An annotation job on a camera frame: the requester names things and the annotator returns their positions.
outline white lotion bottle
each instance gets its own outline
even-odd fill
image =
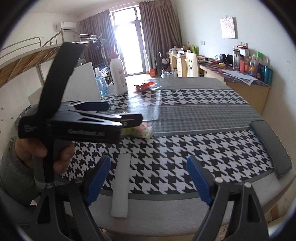
[[[124,73],[122,60],[118,57],[118,53],[115,52],[115,49],[111,49],[110,58],[110,71],[116,93],[117,95],[123,95],[128,91],[128,86],[126,84],[126,75]]]

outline gray jacket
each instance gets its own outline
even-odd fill
[[[33,199],[39,196],[33,170],[27,168],[15,153],[16,137],[11,138],[0,163],[0,198],[10,216],[27,230],[33,216]]]

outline blue liquid bottle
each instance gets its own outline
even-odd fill
[[[108,91],[108,86],[104,76],[101,75],[99,68],[95,68],[95,72],[96,72],[96,82],[98,83],[101,96],[107,95],[109,91]]]

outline houndstooth tablecloth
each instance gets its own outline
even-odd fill
[[[134,199],[197,195],[186,171],[186,160],[191,155],[214,177],[232,183],[257,180],[272,171],[263,146],[249,128],[250,121],[262,117],[231,89],[194,88],[192,84],[186,88],[186,83],[180,83],[179,89],[174,85],[143,93],[130,91],[102,101],[110,104],[105,113],[141,113],[153,126],[154,136],[124,138],[117,145],[75,143],[75,156],[63,178],[83,176],[107,154],[112,164],[101,194],[112,194],[117,158],[123,153],[132,156],[129,193]]]

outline poster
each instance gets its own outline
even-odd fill
[[[220,19],[222,38],[231,38],[235,39],[235,26],[233,17],[222,18]]]

